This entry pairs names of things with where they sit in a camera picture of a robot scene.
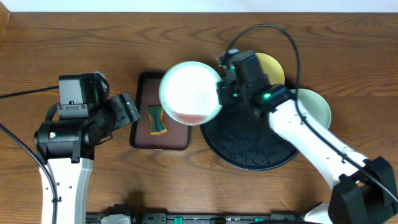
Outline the green orange sponge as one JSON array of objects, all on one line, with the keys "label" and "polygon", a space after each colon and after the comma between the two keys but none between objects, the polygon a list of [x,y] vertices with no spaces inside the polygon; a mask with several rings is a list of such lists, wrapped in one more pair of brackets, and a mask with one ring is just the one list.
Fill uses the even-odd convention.
[{"label": "green orange sponge", "polygon": [[160,135],[165,134],[167,126],[165,124],[164,109],[161,106],[150,106],[147,108],[147,113],[150,120],[150,134]]}]

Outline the light green plate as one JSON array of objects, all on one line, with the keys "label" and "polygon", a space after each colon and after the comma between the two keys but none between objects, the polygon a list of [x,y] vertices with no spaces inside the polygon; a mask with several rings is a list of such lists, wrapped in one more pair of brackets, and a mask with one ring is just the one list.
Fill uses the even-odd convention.
[{"label": "light green plate", "polygon": [[220,81],[217,71],[204,63],[179,63],[161,79],[160,104],[179,123],[189,126],[207,123],[222,109],[217,94]]},{"label": "light green plate", "polygon": [[328,129],[331,124],[331,109],[327,101],[315,91],[299,88],[298,99],[305,109],[320,123]]}]

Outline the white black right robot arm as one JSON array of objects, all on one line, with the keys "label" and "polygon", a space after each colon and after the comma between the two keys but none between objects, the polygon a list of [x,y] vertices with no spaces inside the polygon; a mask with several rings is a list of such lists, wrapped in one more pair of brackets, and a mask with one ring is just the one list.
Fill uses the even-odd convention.
[{"label": "white black right robot arm", "polygon": [[304,215],[307,223],[385,223],[397,215],[394,171],[383,157],[370,160],[320,125],[282,84],[271,85],[252,50],[227,50],[219,59],[225,76],[217,84],[221,105],[239,104],[291,143],[332,190],[329,203]]}]

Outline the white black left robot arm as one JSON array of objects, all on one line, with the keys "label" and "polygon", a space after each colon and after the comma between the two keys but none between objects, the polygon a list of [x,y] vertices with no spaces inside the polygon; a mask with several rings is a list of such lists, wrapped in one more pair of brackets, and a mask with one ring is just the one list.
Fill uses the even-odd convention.
[{"label": "white black left robot arm", "polygon": [[127,93],[110,97],[100,72],[62,75],[60,101],[34,134],[42,178],[42,223],[84,223],[95,147],[139,119]]}]

